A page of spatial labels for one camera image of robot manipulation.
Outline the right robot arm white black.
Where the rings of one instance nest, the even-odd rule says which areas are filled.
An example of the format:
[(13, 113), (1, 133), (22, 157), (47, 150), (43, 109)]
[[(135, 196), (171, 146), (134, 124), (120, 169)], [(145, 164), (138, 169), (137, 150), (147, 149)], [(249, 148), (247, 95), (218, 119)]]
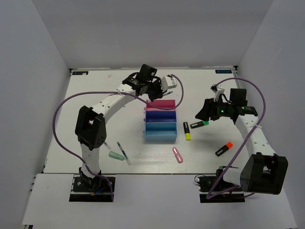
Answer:
[(285, 180), (288, 161), (269, 145), (256, 109), (248, 106), (245, 89), (231, 89), (228, 102), (222, 100), (224, 89), (212, 86), (214, 98), (205, 99), (203, 108), (195, 116), (202, 121), (216, 121), (229, 117), (243, 138), (241, 147), (247, 149), (249, 158), (241, 168), (225, 166), (217, 175), (212, 189), (227, 190), (231, 185), (243, 192), (280, 194)]

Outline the green pen refill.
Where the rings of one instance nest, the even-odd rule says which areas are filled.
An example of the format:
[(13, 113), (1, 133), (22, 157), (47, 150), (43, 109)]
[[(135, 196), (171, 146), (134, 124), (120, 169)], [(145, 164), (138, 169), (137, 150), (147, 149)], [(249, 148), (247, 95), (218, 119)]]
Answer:
[(125, 157), (125, 160), (126, 160), (127, 164), (130, 166), (130, 165), (131, 165), (131, 162), (130, 162), (129, 158), (127, 157), (127, 155), (126, 155), (126, 153), (125, 153), (125, 151), (124, 151), (122, 145), (121, 145), (119, 142), (117, 142), (117, 145), (118, 145), (118, 147), (120, 148), (121, 152), (123, 153), (123, 155), (124, 155), (124, 157)]

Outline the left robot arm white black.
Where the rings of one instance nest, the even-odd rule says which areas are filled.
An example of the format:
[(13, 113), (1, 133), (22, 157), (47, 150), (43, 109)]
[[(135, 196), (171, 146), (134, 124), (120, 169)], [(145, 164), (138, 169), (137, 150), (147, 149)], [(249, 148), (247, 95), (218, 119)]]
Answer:
[(89, 190), (100, 187), (101, 174), (99, 166), (99, 148), (106, 140), (106, 124), (110, 118), (135, 96), (147, 94), (151, 101), (162, 98), (163, 94), (176, 86), (171, 76), (156, 76), (157, 69), (143, 64), (139, 72), (125, 78), (116, 92), (111, 93), (100, 103), (92, 106), (83, 106), (79, 110), (75, 134), (81, 146), (84, 163), (79, 173)]

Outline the purple pen refill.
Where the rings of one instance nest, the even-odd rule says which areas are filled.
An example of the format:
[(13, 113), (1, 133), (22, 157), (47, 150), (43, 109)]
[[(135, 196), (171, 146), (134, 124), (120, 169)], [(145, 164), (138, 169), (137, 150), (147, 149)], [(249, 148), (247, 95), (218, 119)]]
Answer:
[(104, 142), (103, 144), (108, 150), (111, 150), (111, 147), (106, 142)]

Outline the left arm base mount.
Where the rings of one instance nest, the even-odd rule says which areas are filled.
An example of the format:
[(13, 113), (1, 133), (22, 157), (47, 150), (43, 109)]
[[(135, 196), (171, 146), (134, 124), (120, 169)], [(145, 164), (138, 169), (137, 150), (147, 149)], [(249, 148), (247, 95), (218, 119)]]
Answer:
[(92, 187), (80, 176), (72, 180), (70, 202), (113, 202), (111, 189), (105, 179), (97, 180)]

